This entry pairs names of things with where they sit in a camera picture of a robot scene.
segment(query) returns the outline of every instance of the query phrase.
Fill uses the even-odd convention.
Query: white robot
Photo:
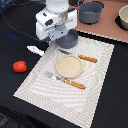
[[[39,40],[54,42],[66,37],[77,26],[77,10],[69,11],[68,0],[46,0],[46,7],[36,14]]]

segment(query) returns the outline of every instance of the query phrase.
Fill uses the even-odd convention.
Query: white placemat
[[[97,63],[83,61],[83,73],[72,79],[84,84],[85,90],[62,81],[51,80],[44,75],[46,71],[58,75],[55,63],[64,56],[58,51],[60,47],[54,43],[47,49],[14,96],[82,128],[90,128],[114,46],[80,36],[78,42],[76,47],[66,51],[98,59]]]

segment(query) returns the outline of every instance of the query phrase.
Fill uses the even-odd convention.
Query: beige plate
[[[56,70],[64,78],[74,78],[83,71],[81,59],[73,55],[66,55],[56,62]]]

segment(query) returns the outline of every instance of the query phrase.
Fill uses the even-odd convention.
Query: black pot
[[[85,24],[96,23],[99,20],[104,6],[97,2],[86,2],[79,6],[79,19]]]

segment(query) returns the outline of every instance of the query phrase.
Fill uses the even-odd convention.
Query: black tablecloth
[[[12,6],[4,15],[16,29],[36,37],[37,12],[43,5]],[[91,128],[128,127],[128,44],[78,32],[80,36],[114,44],[115,48],[107,70],[101,95]],[[29,115],[53,128],[79,128],[78,126],[13,96],[36,65],[40,56],[27,50],[35,45],[46,50],[46,42],[38,42],[11,29],[0,15],[0,105]],[[15,73],[12,65],[26,61],[28,70]]]

